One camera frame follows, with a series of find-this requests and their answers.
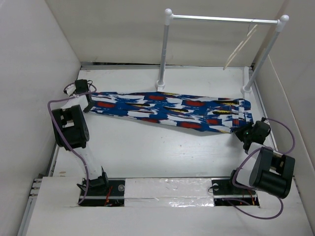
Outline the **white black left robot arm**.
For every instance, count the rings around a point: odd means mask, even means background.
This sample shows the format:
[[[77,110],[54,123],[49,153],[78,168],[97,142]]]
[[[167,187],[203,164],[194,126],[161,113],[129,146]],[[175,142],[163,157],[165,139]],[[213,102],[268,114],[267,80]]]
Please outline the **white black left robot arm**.
[[[77,158],[86,177],[77,186],[89,196],[104,195],[110,189],[108,176],[93,157],[87,143],[90,140],[84,114],[94,106],[92,83],[76,80],[64,89],[67,99],[48,102],[55,140],[58,146]]]

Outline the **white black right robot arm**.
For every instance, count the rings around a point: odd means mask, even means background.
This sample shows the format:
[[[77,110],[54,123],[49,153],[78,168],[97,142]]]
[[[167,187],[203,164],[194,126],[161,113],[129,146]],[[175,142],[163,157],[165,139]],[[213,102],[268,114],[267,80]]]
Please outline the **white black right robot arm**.
[[[292,147],[286,152],[278,152],[271,147],[263,145],[266,137],[271,133],[269,121],[282,125],[290,133]],[[296,144],[293,132],[284,123],[271,118],[262,118],[256,123],[248,123],[235,130],[237,138],[243,142],[243,149],[248,153],[251,144],[260,145],[257,149],[248,154],[241,165],[231,173],[231,179],[227,182],[227,187],[234,194],[240,193],[244,189],[264,191],[279,199],[288,196],[291,189],[291,182],[295,167],[295,159],[288,154],[291,153]],[[255,154],[257,158],[249,177],[249,186],[238,177],[238,174],[245,163]]]

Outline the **blue white red patterned trousers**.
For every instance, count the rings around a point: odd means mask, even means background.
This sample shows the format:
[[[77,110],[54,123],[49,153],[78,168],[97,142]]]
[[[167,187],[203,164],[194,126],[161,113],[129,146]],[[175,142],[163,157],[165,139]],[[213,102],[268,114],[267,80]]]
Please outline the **blue white red patterned trousers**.
[[[251,103],[168,92],[95,92],[91,112],[200,132],[232,133],[253,122]]]

